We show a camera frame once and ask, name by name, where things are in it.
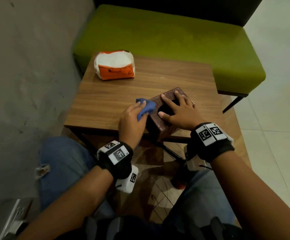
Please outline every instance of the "black backrest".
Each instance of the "black backrest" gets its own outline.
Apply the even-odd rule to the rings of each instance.
[[[262,0],[95,0],[101,4],[131,7],[156,12],[244,26]]]

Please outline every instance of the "green cushion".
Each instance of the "green cushion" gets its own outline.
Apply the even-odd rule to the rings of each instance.
[[[249,94],[266,77],[242,27],[100,5],[74,48],[74,57],[84,72],[92,53],[113,50],[211,64],[219,91]]]

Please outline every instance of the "blue jeans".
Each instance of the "blue jeans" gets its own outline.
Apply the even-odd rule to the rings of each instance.
[[[49,164],[51,171],[40,179],[39,197],[44,210],[96,165],[88,150],[67,137],[48,138],[40,151],[39,165]],[[114,216],[104,201],[97,210]],[[198,227],[207,226],[218,216],[223,223],[234,224],[235,215],[211,170],[198,171],[171,209],[163,224],[174,225],[185,232],[186,219]]]

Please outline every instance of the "hand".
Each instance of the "hand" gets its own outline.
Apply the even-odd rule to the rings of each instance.
[[[179,106],[168,99],[164,94],[161,95],[162,100],[173,110],[175,115],[168,115],[164,112],[159,112],[158,115],[167,122],[177,126],[180,129],[192,131],[197,125],[206,122],[202,119],[195,105],[190,98],[180,95],[175,91],[175,96],[178,98]]]
[[[119,140],[125,142],[133,150],[138,145],[145,130],[147,115],[144,114],[142,118],[137,121],[137,115],[145,107],[146,101],[142,104],[137,102],[130,105],[122,114],[118,124]]]

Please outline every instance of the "forearm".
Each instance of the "forearm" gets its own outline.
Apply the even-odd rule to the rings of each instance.
[[[113,176],[108,170],[95,166],[44,210],[18,239],[55,239],[80,228],[84,218],[102,202],[112,182]]]
[[[259,239],[290,239],[290,208],[233,151],[211,162],[241,226]]]

